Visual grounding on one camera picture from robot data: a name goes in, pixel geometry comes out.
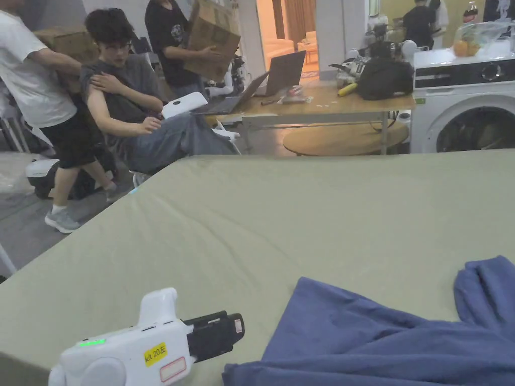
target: beige table cover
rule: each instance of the beige table cover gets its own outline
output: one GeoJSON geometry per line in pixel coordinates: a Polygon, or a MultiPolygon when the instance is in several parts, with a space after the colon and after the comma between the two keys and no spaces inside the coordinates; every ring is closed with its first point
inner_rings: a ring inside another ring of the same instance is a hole
{"type": "Polygon", "coordinates": [[[45,385],[64,349],[135,324],[165,287],[180,318],[246,322],[188,385],[260,359],[301,276],[455,320],[464,263],[515,257],[514,203],[514,151],[177,162],[0,285],[0,383],[45,385]]]}

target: gray jeans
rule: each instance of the gray jeans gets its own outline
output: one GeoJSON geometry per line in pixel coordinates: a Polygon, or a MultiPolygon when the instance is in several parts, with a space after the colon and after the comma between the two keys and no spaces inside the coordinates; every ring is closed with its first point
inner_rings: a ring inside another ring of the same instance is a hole
{"type": "Polygon", "coordinates": [[[213,132],[202,116],[178,115],[161,122],[152,134],[127,138],[123,160],[132,171],[154,174],[192,155],[236,154],[232,143],[213,132]]]}
{"type": "Polygon", "coordinates": [[[183,96],[189,95],[194,92],[200,92],[204,98],[208,98],[207,93],[205,92],[204,81],[202,77],[199,75],[197,80],[189,84],[187,86],[175,87],[170,86],[171,90],[174,92],[176,98],[182,98],[183,96]]]}

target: hand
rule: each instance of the hand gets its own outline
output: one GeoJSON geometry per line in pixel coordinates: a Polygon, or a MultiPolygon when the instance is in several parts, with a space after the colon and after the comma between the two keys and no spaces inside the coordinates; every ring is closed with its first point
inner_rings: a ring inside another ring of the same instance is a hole
{"type": "Polygon", "coordinates": [[[224,59],[224,56],[216,51],[216,46],[206,47],[199,51],[200,58],[209,62],[219,62],[224,59]]]}
{"type": "Polygon", "coordinates": [[[136,132],[138,135],[151,134],[161,127],[161,121],[154,117],[146,117],[143,123],[138,125],[136,132]]]}
{"type": "Polygon", "coordinates": [[[125,87],[114,75],[102,72],[102,75],[93,75],[91,85],[94,89],[110,94],[121,94],[125,87]]]}

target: green indicator light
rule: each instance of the green indicator light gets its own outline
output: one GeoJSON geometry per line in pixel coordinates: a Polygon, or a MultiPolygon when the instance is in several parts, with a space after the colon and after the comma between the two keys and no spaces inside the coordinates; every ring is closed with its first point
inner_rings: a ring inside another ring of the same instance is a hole
{"type": "Polygon", "coordinates": [[[105,339],[99,339],[99,340],[94,340],[94,341],[91,341],[91,342],[83,342],[80,344],[81,347],[84,347],[84,346],[93,346],[95,344],[102,344],[102,343],[105,343],[106,340],[105,339]]]}

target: curtain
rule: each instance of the curtain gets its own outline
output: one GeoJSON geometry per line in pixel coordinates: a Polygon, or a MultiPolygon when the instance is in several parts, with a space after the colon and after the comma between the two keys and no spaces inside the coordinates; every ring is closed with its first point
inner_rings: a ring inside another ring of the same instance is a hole
{"type": "Polygon", "coordinates": [[[272,0],[272,4],[273,18],[276,21],[277,39],[284,39],[283,7],[281,5],[281,0],[272,0]]]}
{"type": "Polygon", "coordinates": [[[286,15],[290,40],[295,47],[306,37],[306,32],[316,30],[316,0],[286,0],[286,15]]]}

